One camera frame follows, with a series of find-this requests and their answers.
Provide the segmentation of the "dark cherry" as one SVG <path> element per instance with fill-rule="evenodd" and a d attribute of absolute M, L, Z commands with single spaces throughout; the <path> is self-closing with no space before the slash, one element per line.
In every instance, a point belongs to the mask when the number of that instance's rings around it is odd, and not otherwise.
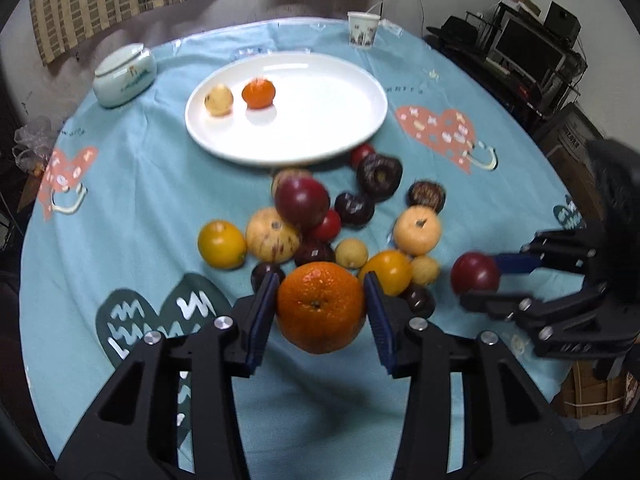
<path fill-rule="evenodd" d="M 430 318 L 435 311 L 435 299 L 432 293 L 423 285 L 411 283 L 401 294 L 400 298 L 408 304 L 414 315 Z"/>
<path fill-rule="evenodd" d="M 296 266 L 313 262 L 334 262 L 335 252 L 331 245 L 323 240 L 304 240 L 294 255 Z"/>
<path fill-rule="evenodd" d="M 285 279 L 285 273 L 277 263 L 258 263 L 254 266 L 254 269 L 250 274 L 250 284 L 252 285 L 253 292 L 258 292 L 260 286 L 262 286 L 262 282 L 269 274 L 277 275 L 280 283 Z"/>
<path fill-rule="evenodd" d="M 373 218 L 375 204 L 367 196 L 343 192 L 336 196 L 334 210 L 340 217 L 343 226 L 362 228 Z"/>

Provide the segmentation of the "large red plum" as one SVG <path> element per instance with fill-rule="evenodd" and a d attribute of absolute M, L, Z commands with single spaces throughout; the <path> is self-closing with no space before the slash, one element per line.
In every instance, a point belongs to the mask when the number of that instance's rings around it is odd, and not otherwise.
<path fill-rule="evenodd" d="M 471 290 L 497 290 L 500 271 L 495 260 L 481 252 L 466 252 L 450 270 L 450 284 L 456 295 Z"/>

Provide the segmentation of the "yellow orange citrus fruit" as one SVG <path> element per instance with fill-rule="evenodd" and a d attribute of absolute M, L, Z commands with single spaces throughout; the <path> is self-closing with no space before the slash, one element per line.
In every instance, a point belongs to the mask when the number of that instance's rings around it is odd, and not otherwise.
<path fill-rule="evenodd" d="M 412 281 L 410 259 L 395 249 L 384 250 L 370 258 L 358 273 L 360 283 L 369 273 L 376 275 L 384 294 L 392 297 L 400 295 Z"/>

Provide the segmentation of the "small tan longan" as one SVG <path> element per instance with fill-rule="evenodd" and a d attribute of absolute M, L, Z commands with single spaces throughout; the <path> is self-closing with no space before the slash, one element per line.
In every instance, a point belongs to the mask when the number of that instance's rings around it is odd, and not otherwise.
<path fill-rule="evenodd" d="M 411 260 L 411 271 L 414 284 L 427 286 L 437 281 L 440 265 L 436 259 L 430 256 L 417 256 Z"/>

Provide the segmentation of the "orange mandarin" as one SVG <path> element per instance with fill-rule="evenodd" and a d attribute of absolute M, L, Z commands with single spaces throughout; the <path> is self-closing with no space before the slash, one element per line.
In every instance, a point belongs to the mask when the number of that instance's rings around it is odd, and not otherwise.
<path fill-rule="evenodd" d="M 241 96 L 249 110 L 262 110 L 272 105 L 276 88 L 268 79 L 255 78 L 243 88 Z"/>
<path fill-rule="evenodd" d="M 366 320 L 362 285 L 332 262 L 304 264 L 278 288 L 277 322 L 300 350 L 327 354 L 349 346 Z"/>

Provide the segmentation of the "yellow small citrus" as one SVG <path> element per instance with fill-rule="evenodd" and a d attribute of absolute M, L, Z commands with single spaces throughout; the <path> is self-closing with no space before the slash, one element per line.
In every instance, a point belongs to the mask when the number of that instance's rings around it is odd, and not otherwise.
<path fill-rule="evenodd" d="M 247 244 L 242 232 L 232 223 L 213 220 L 198 233 L 198 252 L 212 268 L 231 270 L 244 264 Z"/>

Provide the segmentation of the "pale peach fruit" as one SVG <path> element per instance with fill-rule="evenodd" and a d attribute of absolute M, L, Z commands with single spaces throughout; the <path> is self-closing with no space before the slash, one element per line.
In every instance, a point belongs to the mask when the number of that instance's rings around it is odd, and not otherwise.
<path fill-rule="evenodd" d="M 442 224 L 434 209 L 411 206 L 396 220 L 395 245 L 410 256 L 423 256 L 436 247 L 442 237 Z"/>

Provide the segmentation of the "dark brown water chestnut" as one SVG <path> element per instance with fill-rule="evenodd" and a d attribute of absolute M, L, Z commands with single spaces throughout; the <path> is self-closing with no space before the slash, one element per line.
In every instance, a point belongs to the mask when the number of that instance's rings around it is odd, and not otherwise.
<path fill-rule="evenodd" d="M 446 203 L 445 188 L 435 181 L 414 181 L 406 195 L 407 204 L 412 206 L 424 206 L 433 209 L 439 214 Z"/>

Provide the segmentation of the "red cherry tomato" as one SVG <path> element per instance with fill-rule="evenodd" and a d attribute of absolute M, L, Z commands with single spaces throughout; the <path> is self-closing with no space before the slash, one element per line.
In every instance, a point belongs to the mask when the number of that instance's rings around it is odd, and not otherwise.
<path fill-rule="evenodd" d="M 326 216 L 322 222 L 309 232 L 309 236 L 313 240 L 321 240 L 322 242 L 329 243 L 336 239 L 341 229 L 342 222 L 340 215 L 334 209 L 330 208 L 326 212 Z"/>

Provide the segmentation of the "dark red plum back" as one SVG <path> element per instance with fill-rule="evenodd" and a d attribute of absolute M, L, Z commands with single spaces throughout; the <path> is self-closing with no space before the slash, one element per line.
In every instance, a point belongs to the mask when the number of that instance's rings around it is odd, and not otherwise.
<path fill-rule="evenodd" d="M 326 188 L 312 177 L 292 177 L 284 180 L 274 196 L 280 217 L 296 229 L 318 226 L 330 208 Z"/>

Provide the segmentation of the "large dark mangosteen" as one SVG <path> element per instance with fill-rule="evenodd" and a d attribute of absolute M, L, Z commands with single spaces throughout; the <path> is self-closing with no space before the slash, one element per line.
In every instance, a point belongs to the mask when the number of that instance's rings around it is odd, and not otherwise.
<path fill-rule="evenodd" d="M 391 198 L 399 188 L 404 167 L 398 158 L 370 154 L 360 160 L 356 177 L 361 191 L 382 202 Z"/>

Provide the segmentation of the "pale yellow round fruit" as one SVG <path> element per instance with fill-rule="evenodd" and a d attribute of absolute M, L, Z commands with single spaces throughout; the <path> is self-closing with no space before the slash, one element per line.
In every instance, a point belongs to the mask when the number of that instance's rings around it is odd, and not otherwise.
<path fill-rule="evenodd" d="M 222 117 L 231 113 L 233 94 L 225 84 L 216 84 L 204 98 L 206 110 L 213 117 Z"/>

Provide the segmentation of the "striped pepino melon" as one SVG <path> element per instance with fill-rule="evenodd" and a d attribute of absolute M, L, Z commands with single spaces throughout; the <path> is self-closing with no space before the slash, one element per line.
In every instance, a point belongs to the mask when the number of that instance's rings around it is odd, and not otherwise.
<path fill-rule="evenodd" d="M 271 181 L 271 195 L 276 196 L 280 185 L 288 179 L 292 178 L 311 178 L 312 173 L 304 168 L 284 168 L 279 170 Z"/>
<path fill-rule="evenodd" d="M 274 207 L 256 211 L 247 223 L 245 239 L 248 251 L 266 263 L 291 260 L 302 244 L 302 236 L 287 224 Z"/>

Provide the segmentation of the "light blue patterned tablecloth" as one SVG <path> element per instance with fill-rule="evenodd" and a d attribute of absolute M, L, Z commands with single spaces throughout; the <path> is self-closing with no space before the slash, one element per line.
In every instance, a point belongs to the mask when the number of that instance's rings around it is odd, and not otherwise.
<path fill-rule="evenodd" d="M 348 44 L 345 22 L 272 21 L 219 29 L 154 49 L 149 90 L 106 110 L 92 91 L 64 125 L 62 167 L 43 185 L 22 255 L 22 349 L 35 410 L 55 458 L 104 382 L 149 330 L 186 334 L 213 321 L 219 291 L 234 304 L 252 292 L 250 270 L 219 272 L 196 240 L 206 222 L 244 230 L 272 205 L 271 170 L 228 164 L 195 144 L 183 121 L 186 101 L 205 76 L 245 52 L 309 50 L 370 72 L 390 102 L 373 139 L 404 166 L 402 185 L 376 206 L 357 237 L 370 255 L 388 247 L 416 180 L 446 188 L 444 234 L 434 257 L 448 270 L 469 250 L 515 252 L 536 231 L 582 222 L 548 160 L 518 123 L 457 66 L 397 26 L 381 27 L 370 50 Z M 470 172 L 433 153 L 398 126 L 402 106 L 435 118 L 456 110 L 472 122 Z M 378 362 L 368 323 L 347 348 L 311 356 L 274 328 L 254 378 L 234 383 L 252 479 L 389 479 L 408 393 Z"/>

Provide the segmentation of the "clear plastic bag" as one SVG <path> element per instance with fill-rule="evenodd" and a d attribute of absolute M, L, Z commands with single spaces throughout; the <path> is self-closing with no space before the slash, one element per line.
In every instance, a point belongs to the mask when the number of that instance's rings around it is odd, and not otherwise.
<path fill-rule="evenodd" d="M 46 169 L 60 130 L 46 116 L 37 116 L 14 133 L 12 154 L 16 166 L 28 174 Z"/>

